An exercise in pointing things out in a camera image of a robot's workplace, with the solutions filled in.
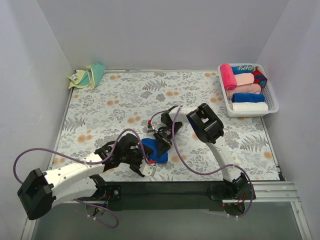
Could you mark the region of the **green yellow cloth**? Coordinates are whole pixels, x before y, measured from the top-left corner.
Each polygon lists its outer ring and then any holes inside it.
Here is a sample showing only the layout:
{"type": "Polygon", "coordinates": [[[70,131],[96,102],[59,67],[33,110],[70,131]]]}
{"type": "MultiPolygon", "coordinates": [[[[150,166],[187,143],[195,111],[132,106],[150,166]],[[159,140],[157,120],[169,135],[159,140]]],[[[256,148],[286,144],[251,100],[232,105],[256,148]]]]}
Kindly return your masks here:
{"type": "Polygon", "coordinates": [[[102,80],[106,71],[104,65],[94,63],[86,67],[86,70],[79,70],[68,77],[69,89],[77,88],[83,89],[91,86],[96,88],[102,80]]]}

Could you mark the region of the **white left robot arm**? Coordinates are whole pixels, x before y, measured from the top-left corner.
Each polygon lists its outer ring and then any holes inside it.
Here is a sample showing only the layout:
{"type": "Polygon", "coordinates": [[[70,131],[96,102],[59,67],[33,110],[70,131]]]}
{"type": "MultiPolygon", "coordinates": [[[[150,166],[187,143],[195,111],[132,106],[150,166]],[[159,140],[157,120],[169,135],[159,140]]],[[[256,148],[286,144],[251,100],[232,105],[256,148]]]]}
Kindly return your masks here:
{"type": "Polygon", "coordinates": [[[110,141],[80,161],[52,170],[32,170],[17,192],[29,220],[47,214],[51,208],[64,202],[118,201],[122,188],[110,186],[102,173],[127,164],[141,177],[153,176],[155,162],[149,160],[154,151],[128,133],[118,141],[110,141]]]}

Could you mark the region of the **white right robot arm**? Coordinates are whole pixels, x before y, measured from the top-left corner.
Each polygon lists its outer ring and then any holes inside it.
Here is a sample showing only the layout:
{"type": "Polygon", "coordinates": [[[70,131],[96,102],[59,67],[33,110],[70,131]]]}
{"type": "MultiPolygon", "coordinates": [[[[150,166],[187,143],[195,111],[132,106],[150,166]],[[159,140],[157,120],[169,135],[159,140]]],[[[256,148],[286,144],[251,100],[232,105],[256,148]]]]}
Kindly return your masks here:
{"type": "Polygon", "coordinates": [[[222,172],[224,191],[232,198],[247,197],[246,188],[251,184],[248,174],[235,164],[224,138],[224,125],[211,107],[202,103],[198,107],[184,107],[175,105],[168,110],[161,111],[161,122],[164,124],[153,133],[156,140],[157,156],[161,157],[174,146],[183,165],[192,173],[209,176],[222,172]],[[219,168],[212,172],[198,172],[193,170],[182,158],[176,143],[176,133],[183,124],[190,124],[197,138],[211,150],[219,168]]]}

